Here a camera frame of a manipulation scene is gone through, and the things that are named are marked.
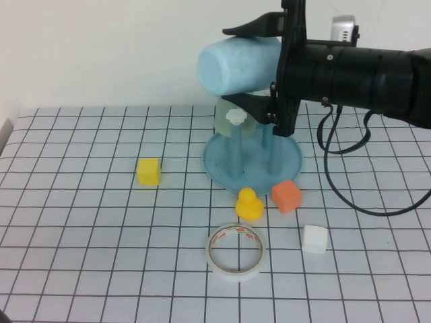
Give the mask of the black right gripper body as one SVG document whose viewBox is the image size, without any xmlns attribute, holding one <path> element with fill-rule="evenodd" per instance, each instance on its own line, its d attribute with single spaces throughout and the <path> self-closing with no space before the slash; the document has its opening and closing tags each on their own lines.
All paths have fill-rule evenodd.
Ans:
<svg viewBox="0 0 431 323">
<path fill-rule="evenodd" d="M 282 1 L 281 53 L 277 66 L 277 121 L 273 134 L 294 133 L 301 101 L 316 102 L 312 92 L 312 47 L 307 44 L 306 2 Z"/>
</svg>

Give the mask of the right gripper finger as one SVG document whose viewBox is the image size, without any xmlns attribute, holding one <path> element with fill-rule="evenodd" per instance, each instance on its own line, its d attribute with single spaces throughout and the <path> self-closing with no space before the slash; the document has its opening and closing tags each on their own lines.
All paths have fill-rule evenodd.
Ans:
<svg viewBox="0 0 431 323">
<path fill-rule="evenodd" d="M 282 12 L 270 12 L 234 28 L 224 28 L 227 36 L 281 36 Z"/>
<path fill-rule="evenodd" d="M 269 92 L 270 96 L 232 94 L 222 96 L 222 99 L 242 108 L 260 124 L 276 124 L 278 122 L 276 82 L 270 84 Z"/>
</svg>

